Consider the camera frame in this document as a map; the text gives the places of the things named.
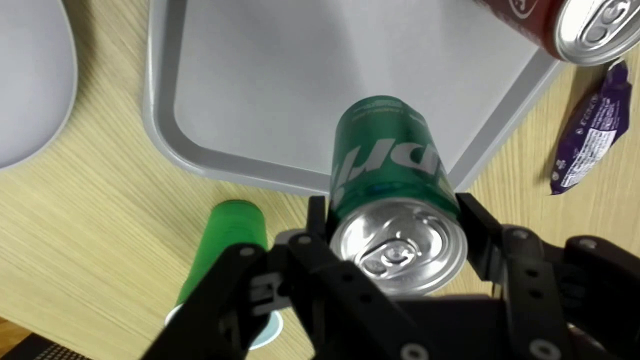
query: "tray rim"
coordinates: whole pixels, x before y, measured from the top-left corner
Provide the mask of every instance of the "tray rim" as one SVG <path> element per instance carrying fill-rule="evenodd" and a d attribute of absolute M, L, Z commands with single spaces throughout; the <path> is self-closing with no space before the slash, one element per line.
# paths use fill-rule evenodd
<path fill-rule="evenodd" d="M 165 74 L 165 69 L 177 69 L 185 4 L 187 0 L 149 2 L 143 74 L 143 129 L 153 146 L 168 161 L 198 176 L 231 180 L 248 186 L 266 186 L 295 194 L 326 194 L 330 186 L 328 174 L 215 153 L 198 146 L 182 134 L 173 119 L 173 94 L 165 94 L 165 88 L 173 92 L 176 87 L 163 87 L 165 82 L 176 82 L 177 73 L 173 70 L 172 78 L 161 74 Z M 534 52 L 504 98 L 483 121 L 469 146 L 448 173 L 449 185 L 456 190 L 468 190 L 498 146 L 525 119 L 527 111 L 543 94 L 560 69 L 562 63 L 547 57 L 543 51 Z"/>

